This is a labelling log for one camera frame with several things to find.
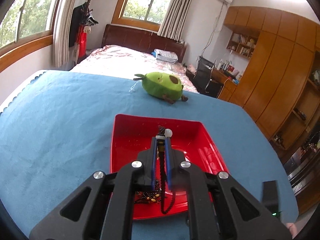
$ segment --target folded blanket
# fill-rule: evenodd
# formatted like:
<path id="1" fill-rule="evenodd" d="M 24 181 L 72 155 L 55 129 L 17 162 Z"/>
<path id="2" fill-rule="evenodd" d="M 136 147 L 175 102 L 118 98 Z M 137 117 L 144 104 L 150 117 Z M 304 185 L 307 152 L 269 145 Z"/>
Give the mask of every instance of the folded blanket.
<path id="1" fill-rule="evenodd" d="M 174 52 L 165 51 L 161 49 L 155 49 L 156 59 L 176 63 L 178 61 L 178 56 Z"/>

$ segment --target electrical cable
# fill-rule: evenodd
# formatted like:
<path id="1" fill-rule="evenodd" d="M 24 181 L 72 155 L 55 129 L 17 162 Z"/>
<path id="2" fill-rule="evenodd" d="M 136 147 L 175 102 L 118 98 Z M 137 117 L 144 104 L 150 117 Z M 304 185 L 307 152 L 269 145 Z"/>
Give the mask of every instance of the electrical cable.
<path id="1" fill-rule="evenodd" d="M 160 136 L 164 136 L 164 131 L 165 128 L 164 127 L 160 127 L 159 128 L 159 133 L 158 135 Z M 164 169 L 164 162 L 165 162 L 165 158 L 164 158 L 164 140 L 162 139 L 158 139 L 157 140 L 157 146 L 158 146 L 158 152 L 159 152 L 159 163 L 160 163 L 160 188 L 161 188 L 161 212 L 162 214 L 167 214 L 171 208 L 174 205 L 174 202 L 176 200 L 176 193 L 172 192 L 172 199 L 170 202 L 169 207 L 164 210 L 164 199 L 165 199 L 165 182 L 167 181 L 167 175 L 165 174 L 165 169 Z"/>
<path id="2" fill-rule="evenodd" d="M 219 13 L 219 15 L 216 17 L 216 20 L 215 20 L 215 22 L 214 22 L 213 31 L 212 31 L 209 39 L 208 39 L 208 42 L 207 42 L 206 46 L 205 46 L 204 49 L 202 50 L 201 56 L 198 56 L 198 57 L 197 57 L 196 62 L 199 61 L 199 58 L 203 56 L 205 50 L 210 46 L 210 44 L 211 44 L 211 42 L 212 42 L 212 39 L 213 39 L 213 36 L 214 36 L 214 34 L 215 34 L 216 28 L 217 28 L 217 26 L 218 26 L 218 23 L 219 23 L 219 20 L 220 20 L 221 13 L 222 13 L 223 6 L 224 6 L 224 5 L 225 5 L 225 3 L 222 3 L 220 13 Z"/>

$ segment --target plush toy leg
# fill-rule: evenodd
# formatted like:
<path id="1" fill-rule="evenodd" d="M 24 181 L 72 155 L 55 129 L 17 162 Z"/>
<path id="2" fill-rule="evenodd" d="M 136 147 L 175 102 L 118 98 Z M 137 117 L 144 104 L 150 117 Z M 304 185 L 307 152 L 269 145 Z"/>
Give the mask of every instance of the plush toy leg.
<path id="1" fill-rule="evenodd" d="M 181 100 L 182 100 L 183 102 L 188 101 L 188 99 L 189 99 L 189 98 L 187 98 L 187 97 L 186 97 L 186 96 L 184 96 L 184 95 L 182 95 L 182 96 L 181 96 Z"/>
<path id="2" fill-rule="evenodd" d="M 168 98 L 167 95 L 163 95 L 162 98 L 164 99 L 164 101 L 167 101 L 169 104 L 173 105 L 175 103 L 175 101 Z"/>

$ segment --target red tray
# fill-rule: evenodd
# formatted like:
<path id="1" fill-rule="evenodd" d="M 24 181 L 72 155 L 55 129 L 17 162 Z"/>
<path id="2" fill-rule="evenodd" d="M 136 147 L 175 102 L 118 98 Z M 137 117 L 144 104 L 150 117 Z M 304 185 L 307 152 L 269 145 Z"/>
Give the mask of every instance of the red tray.
<path id="1" fill-rule="evenodd" d="M 140 151 L 150 148 L 151 138 L 159 126 L 172 130 L 172 148 L 185 154 L 186 160 L 198 165 L 203 171 L 217 174 L 227 171 L 227 166 L 210 138 L 204 125 L 200 122 L 176 119 L 139 117 L 118 114 L 115 117 L 110 155 L 110 171 L 117 172 L 127 163 L 135 161 Z M 160 178 L 159 162 L 156 167 L 156 177 Z M 165 208 L 171 200 L 171 192 L 166 190 Z M 168 215 L 188 210 L 185 192 L 176 195 L 176 201 Z M 135 204 L 133 219 L 149 219 L 165 216 L 157 203 Z"/>

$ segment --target floral bedsheet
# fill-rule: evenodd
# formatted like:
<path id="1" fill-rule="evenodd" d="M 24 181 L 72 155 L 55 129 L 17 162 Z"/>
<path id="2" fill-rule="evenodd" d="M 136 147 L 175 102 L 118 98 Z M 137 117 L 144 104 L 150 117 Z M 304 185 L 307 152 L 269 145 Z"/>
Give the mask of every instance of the floral bedsheet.
<path id="1" fill-rule="evenodd" d="M 71 71 L 127 79 L 135 78 L 135 74 L 164 72 L 177 76 L 184 86 L 183 90 L 198 93 L 186 76 L 186 68 L 180 63 L 164 62 L 150 54 L 117 45 L 95 50 Z"/>

